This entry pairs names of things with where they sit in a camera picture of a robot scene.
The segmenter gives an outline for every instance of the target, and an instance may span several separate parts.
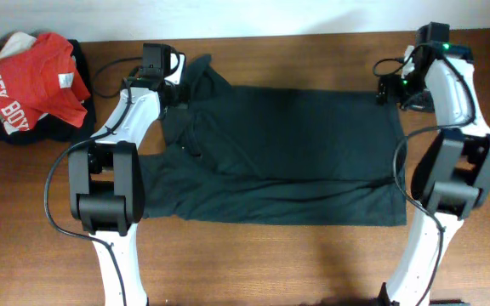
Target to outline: black cloth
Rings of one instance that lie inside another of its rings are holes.
[[[77,71],[83,79],[84,85],[88,91],[92,93],[88,64],[83,51],[81,50],[81,46],[76,40],[69,40],[69,43],[73,46],[71,56],[75,57]],[[73,127],[71,124],[48,114],[43,119],[39,120],[32,130],[15,132],[9,135],[5,132],[0,120],[0,141],[5,141],[12,145],[28,145],[44,139],[71,141],[72,143],[87,139],[94,132],[94,124],[96,121],[93,98],[90,97],[86,99],[83,106],[86,109],[87,114],[84,117],[83,125],[80,128]]]
[[[210,60],[187,67],[191,101],[162,121],[166,151],[140,158],[145,218],[405,224],[394,105],[374,93],[232,87]]]

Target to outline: wooden tabletop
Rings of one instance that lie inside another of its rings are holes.
[[[453,31],[452,42],[472,47],[475,85],[490,126],[490,30]],[[402,56],[412,32],[166,41],[189,60],[213,55],[213,67],[232,84],[275,88],[375,90],[372,64]],[[141,55],[142,42],[84,43],[90,71]],[[100,77],[100,91],[117,89],[135,63]],[[95,97],[98,126],[117,100]],[[405,131],[435,123],[433,115],[403,112]],[[140,152],[159,153],[159,125]],[[410,144],[409,175],[432,134]],[[100,268],[91,243],[55,232],[43,211],[43,183],[66,144],[0,143],[0,305],[101,305]],[[51,210],[65,228],[80,230],[69,210],[64,162],[51,189]],[[408,209],[411,221],[413,209]],[[409,226],[265,226],[142,221],[138,251],[143,286],[152,304],[293,305],[321,298],[370,298],[396,268]],[[490,195],[456,234],[436,277],[434,299],[462,298],[490,305]]]

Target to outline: red fabric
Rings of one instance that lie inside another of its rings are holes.
[[[72,49],[62,36],[46,33],[24,53],[0,59],[0,115],[13,127],[32,129],[43,113],[75,127],[83,124],[87,111],[80,101],[90,93],[71,58]],[[59,75],[68,73],[73,73],[71,87],[60,88]]]

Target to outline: wooden table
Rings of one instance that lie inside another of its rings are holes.
[[[470,45],[475,85],[490,126],[490,30],[454,31]],[[212,54],[213,67],[232,84],[276,88],[375,90],[372,64],[400,56],[412,32],[166,41],[194,59]],[[84,43],[90,71],[110,60],[141,55],[142,42]],[[99,83],[117,88],[134,63],[113,67]],[[95,98],[100,126],[115,99]],[[433,124],[434,116],[402,113],[406,131]],[[413,173],[433,135],[411,145]],[[163,150],[160,127],[151,128],[142,153]],[[56,233],[44,217],[43,183],[66,144],[25,147],[0,143],[0,305],[101,305],[103,287],[90,243]],[[67,165],[51,190],[54,217],[80,230],[69,211]],[[411,220],[412,209],[408,209]],[[395,269],[408,227],[262,226],[141,222],[138,249],[143,285],[151,304],[291,305],[324,297],[373,297]],[[490,196],[458,232],[442,262],[432,297],[490,305]]]

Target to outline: folded garment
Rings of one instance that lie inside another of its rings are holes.
[[[15,33],[13,36],[11,36],[7,43],[5,43],[5,46],[8,46],[9,43],[12,42],[11,39],[17,34],[19,33]],[[19,35],[18,37],[20,39],[17,39],[17,41],[20,42],[12,43],[14,47],[11,49],[7,48],[8,51],[16,53],[23,52],[23,49],[21,48],[23,48],[23,46],[27,42],[27,39],[25,40],[23,35]],[[68,42],[72,46],[71,60],[74,60],[74,62],[76,62],[76,68],[78,72],[77,76],[80,76],[80,78],[73,77],[73,84],[81,81],[85,85],[86,91],[89,92],[91,90],[91,87],[89,81],[88,64],[86,62],[86,59],[84,58],[83,52],[80,48],[80,44],[75,40],[69,40]],[[0,46],[0,54],[4,52],[4,49],[5,47],[3,47],[2,49],[2,46]],[[37,119],[37,124],[35,128],[19,133],[12,133],[13,129],[9,129],[9,131],[11,132],[11,134],[9,134],[4,129],[4,125],[2,124],[3,120],[0,118],[0,141],[3,140],[13,145],[27,145],[43,139],[71,142],[84,140],[94,132],[96,117],[92,97],[86,98],[83,101],[82,105],[88,112],[84,117],[83,124],[80,128],[74,127],[71,124],[60,120],[56,116],[43,113]]]
[[[209,62],[185,71],[191,101],[162,121],[166,151],[140,158],[145,218],[405,224],[394,105],[375,93],[231,86]]]
[[[49,113],[75,127],[89,92],[71,58],[73,47],[60,35],[45,33],[23,53],[0,59],[0,116],[7,131],[35,127]]]

